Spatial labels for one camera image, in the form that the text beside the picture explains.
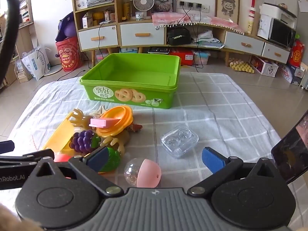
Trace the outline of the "pink toy block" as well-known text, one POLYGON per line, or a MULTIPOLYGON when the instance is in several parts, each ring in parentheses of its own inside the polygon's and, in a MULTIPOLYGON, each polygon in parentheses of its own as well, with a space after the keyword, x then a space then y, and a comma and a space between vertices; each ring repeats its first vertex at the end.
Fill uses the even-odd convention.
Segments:
POLYGON ((111 118, 92 118, 90 119, 89 127, 95 128, 109 128, 114 124, 111 118))

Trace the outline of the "black microwave oven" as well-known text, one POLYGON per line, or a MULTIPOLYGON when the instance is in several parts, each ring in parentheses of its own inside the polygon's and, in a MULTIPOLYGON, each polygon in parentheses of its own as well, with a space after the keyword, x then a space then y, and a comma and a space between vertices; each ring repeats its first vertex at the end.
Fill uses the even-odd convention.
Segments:
POLYGON ((259 19, 257 36, 269 42, 284 46, 293 47, 296 31, 282 21, 261 15, 259 19))

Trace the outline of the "small brown toy figure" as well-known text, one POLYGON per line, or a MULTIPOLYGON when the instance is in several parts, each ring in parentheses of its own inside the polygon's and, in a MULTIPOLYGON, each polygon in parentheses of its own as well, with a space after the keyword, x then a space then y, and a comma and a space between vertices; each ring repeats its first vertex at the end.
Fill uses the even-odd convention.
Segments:
POLYGON ((139 124, 130 124, 126 127, 126 130, 129 132, 140 132, 142 130, 142 125, 139 124))

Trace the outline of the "purple toy grapes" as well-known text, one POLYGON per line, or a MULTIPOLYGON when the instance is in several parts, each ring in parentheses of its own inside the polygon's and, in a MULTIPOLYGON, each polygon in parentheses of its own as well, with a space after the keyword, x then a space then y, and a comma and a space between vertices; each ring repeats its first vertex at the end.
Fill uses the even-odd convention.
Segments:
POLYGON ((88 154, 99 148, 101 141, 101 137, 92 130, 83 130, 73 134, 69 147, 76 152, 88 154))

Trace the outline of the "pink clear capsule ball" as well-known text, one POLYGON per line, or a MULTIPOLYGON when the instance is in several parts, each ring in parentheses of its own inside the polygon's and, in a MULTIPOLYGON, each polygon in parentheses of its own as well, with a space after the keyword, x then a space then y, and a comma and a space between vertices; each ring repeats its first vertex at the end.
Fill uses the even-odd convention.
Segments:
POLYGON ((152 160, 135 158, 124 169, 125 180, 133 187, 155 188, 161 180, 161 168, 152 160))

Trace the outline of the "tan rubber octopus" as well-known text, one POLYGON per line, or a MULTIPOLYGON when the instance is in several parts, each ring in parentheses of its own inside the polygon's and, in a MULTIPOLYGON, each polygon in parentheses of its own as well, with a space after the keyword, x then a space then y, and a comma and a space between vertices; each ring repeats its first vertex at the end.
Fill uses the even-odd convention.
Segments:
POLYGON ((80 109, 73 109, 68 115, 69 122, 76 128, 90 129, 90 119, 92 119, 92 116, 85 115, 80 109))
POLYGON ((100 147, 109 147, 120 153, 122 157, 125 154, 125 145, 130 140, 130 134, 127 130, 115 136, 108 136, 102 139, 100 147))

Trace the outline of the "framed cartoon girl picture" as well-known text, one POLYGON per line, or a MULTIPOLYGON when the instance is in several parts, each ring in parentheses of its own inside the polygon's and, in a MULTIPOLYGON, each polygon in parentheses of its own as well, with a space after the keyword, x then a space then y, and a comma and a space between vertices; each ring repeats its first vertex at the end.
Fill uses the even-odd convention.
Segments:
POLYGON ((215 0, 215 17, 239 24, 241 0, 215 0))

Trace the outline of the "wooden cabinet with drawers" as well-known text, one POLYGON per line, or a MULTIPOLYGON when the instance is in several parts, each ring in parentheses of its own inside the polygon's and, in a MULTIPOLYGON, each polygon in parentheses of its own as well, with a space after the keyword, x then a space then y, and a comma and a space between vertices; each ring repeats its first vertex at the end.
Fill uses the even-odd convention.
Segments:
POLYGON ((201 24, 155 27, 152 19, 123 21, 123 0, 111 0, 105 4, 86 8, 79 8, 77 0, 72 0, 72 2, 81 52, 93 52, 99 49, 110 51, 116 47, 137 47, 143 49, 151 46, 168 46, 167 31, 172 28, 184 27, 190 31, 191 36, 196 35, 200 30, 209 29, 212 31, 213 36, 222 43, 222 46, 202 45, 191 42, 190 44, 181 45, 181 48, 219 50, 225 52, 226 57, 230 53, 249 54, 283 64, 287 63, 290 55, 288 48, 246 32, 242 35, 225 28, 208 27, 201 24), (103 20, 96 26, 83 27, 82 20, 87 13, 104 13, 106 10, 115 14, 114 21, 103 20))

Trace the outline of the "yellow toy pot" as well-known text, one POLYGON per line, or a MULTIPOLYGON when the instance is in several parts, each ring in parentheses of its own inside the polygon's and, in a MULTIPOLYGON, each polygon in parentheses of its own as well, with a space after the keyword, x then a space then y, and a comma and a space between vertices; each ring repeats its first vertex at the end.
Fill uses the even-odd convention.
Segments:
POLYGON ((65 118, 48 139, 43 149, 51 149, 54 153, 58 153, 65 148, 73 134, 74 126, 68 118, 65 118))

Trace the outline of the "toy corn cob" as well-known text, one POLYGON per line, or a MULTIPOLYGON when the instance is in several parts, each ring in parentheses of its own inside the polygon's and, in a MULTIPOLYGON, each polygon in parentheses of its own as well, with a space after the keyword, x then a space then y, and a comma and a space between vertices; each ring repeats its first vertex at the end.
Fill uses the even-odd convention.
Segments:
POLYGON ((107 153, 105 153, 103 157, 107 158, 107 161, 99 169, 100 174, 109 173, 116 170, 121 162, 121 155, 119 151, 109 147, 104 148, 104 150, 106 150, 107 153))

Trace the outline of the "red printed bucket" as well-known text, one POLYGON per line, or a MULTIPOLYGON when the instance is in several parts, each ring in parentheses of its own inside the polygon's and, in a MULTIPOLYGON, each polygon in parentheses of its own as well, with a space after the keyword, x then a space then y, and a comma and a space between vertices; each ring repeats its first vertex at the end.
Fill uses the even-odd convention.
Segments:
POLYGON ((81 66, 81 54, 77 37, 67 38, 55 43, 57 55, 65 72, 71 72, 81 66))

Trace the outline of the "small white desk fan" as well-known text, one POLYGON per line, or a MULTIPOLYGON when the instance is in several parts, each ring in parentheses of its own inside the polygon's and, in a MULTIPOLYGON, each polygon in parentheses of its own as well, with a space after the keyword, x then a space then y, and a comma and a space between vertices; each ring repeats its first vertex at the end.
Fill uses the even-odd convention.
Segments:
POLYGON ((133 5, 136 9, 135 17, 136 20, 144 20, 145 12, 152 9, 155 0, 133 0, 133 5))

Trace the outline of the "orange toy plate stack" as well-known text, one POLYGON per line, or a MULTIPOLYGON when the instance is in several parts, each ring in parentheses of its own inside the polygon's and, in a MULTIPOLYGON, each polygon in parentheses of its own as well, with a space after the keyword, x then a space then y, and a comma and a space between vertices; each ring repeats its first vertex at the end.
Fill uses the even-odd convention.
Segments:
POLYGON ((127 105, 116 106, 103 113, 99 119, 117 120, 108 127, 96 128, 96 133, 100 137, 114 137, 133 123, 133 110, 127 105))

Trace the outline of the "clear plastic case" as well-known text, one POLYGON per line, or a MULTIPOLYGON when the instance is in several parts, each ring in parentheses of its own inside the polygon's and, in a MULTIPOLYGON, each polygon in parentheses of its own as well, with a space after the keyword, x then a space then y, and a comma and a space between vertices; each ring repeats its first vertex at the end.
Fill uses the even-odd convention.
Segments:
POLYGON ((178 125, 161 137, 161 144, 174 158, 181 158, 194 148, 199 136, 186 125, 178 125))

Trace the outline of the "beige starfish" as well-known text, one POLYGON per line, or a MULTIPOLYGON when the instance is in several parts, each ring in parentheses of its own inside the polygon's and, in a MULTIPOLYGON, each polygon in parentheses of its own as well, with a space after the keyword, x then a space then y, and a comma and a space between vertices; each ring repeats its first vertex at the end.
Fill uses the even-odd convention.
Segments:
POLYGON ((106 112, 106 108, 104 105, 101 105, 98 110, 91 112, 90 116, 92 118, 100 118, 106 112))

